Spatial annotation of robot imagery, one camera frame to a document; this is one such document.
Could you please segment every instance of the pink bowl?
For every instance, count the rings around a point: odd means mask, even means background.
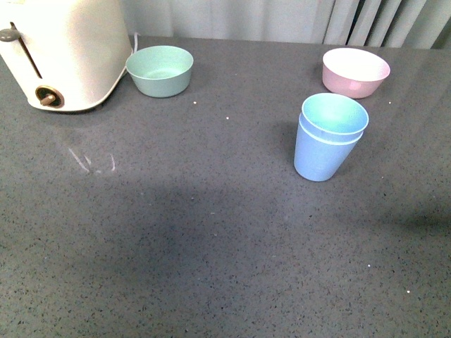
[[[390,66],[368,51],[332,49],[323,56],[323,83],[332,93],[353,99],[370,96],[390,74]]]

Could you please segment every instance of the toaster knob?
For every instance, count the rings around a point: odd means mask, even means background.
[[[20,33],[15,28],[6,28],[5,30],[0,30],[0,41],[2,42],[12,42],[19,40]]]
[[[60,108],[64,106],[63,95],[56,89],[49,86],[39,86],[36,88],[36,97],[42,106]]]

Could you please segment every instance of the toaster slot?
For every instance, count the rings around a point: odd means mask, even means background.
[[[16,27],[16,25],[14,25],[14,23],[10,23],[11,24],[11,30],[14,30],[16,32],[18,32],[18,29]],[[22,37],[20,35],[18,35],[17,40],[19,41],[20,46],[22,47],[23,52],[25,53],[25,55],[28,58],[28,61],[31,63],[31,66],[33,67],[33,69],[36,72],[36,75],[38,76],[39,79],[42,79],[41,73],[39,72],[39,70],[37,69],[36,63],[33,61],[33,58],[31,57],[30,52],[28,51],[27,46],[25,45],[25,42],[23,41]]]

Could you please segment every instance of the cup rim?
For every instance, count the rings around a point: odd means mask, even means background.
[[[308,116],[306,115],[306,113],[304,112],[304,107],[305,107],[305,104],[306,104],[308,101],[310,101],[310,100],[312,100],[312,99],[314,99],[314,98],[317,98],[318,96],[334,96],[334,97],[338,97],[338,96],[339,96],[341,99],[344,99],[344,100],[346,100],[346,101],[351,101],[354,105],[360,107],[360,109],[364,112],[364,114],[365,114],[365,116],[366,116],[366,122],[365,122],[364,126],[363,126],[362,128],[360,128],[359,130],[356,130],[356,131],[354,131],[354,132],[334,132],[334,131],[332,131],[332,130],[327,130],[326,128],[320,127],[320,126],[317,125],[316,123],[312,122],[311,119],[309,119],[309,117],[308,117]],[[321,131],[323,131],[323,132],[327,132],[328,134],[342,135],[342,136],[346,136],[346,135],[354,135],[354,134],[358,134],[358,133],[360,133],[360,132],[363,132],[363,131],[365,130],[365,128],[368,126],[368,124],[369,124],[369,115],[368,115],[368,112],[366,111],[366,109],[365,109],[359,102],[357,102],[357,101],[355,101],[355,100],[349,98],[348,96],[341,95],[341,94],[335,94],[335,93],[318,93],[318,94],[314,94],[314,95],[311,95],[311,96],[307,97],[307,98],[304,100],[304,102],[302,103],[301,114],[299,115],[299,121],[298,121],[298,122],[300,122],[300,119],[301,119],[302,116],[304,116],[304,118],[305,118],[311,125],[313,125],[316,129],[321,130]]]

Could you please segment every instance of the bowl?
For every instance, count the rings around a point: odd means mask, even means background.
[[[152,97],[170,97],[190,84],[194,59],[175,46],[153,46],[130,55],[125,67],[140,92]]]
[[[389,74],[388,63],[369,51],[337,48],[323,56],[323,83],[326,88],[353,99],[373,94]]]

